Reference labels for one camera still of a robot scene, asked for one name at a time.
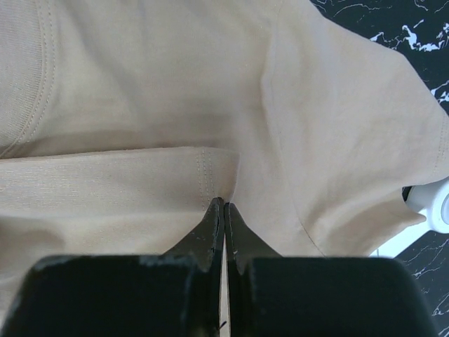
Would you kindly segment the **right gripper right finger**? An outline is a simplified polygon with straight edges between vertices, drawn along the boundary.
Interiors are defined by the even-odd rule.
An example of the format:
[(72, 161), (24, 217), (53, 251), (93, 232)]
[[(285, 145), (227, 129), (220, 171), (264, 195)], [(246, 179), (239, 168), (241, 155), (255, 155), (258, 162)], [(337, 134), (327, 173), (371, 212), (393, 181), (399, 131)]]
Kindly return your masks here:
[(279, 258), (281, 255), (252, 231), (235, 204), (224, 206), (227, 262), (242, 275), (254, 258)]

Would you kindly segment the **beige t shirt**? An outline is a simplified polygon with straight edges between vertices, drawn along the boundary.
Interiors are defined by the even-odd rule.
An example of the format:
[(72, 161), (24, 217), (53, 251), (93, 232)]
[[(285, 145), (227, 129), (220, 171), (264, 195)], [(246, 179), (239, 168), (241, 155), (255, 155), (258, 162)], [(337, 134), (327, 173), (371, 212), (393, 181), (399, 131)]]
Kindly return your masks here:
[(1, 2), (1, 312), (60, 254), (161, 253), (215, 197), (283, 255), (367, 256), (448, 175), (410, 63), (308, 1)]

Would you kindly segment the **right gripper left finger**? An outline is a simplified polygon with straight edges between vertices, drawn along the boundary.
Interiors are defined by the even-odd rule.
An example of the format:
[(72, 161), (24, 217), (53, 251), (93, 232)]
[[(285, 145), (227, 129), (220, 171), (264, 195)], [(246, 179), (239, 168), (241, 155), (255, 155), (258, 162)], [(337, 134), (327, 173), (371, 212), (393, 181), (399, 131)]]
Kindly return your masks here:
[(199, 224), (165, 255), (191, 256), (201, 271), (221, 273), (225, 236), (224, 206), (222, 198), (214, 198)]

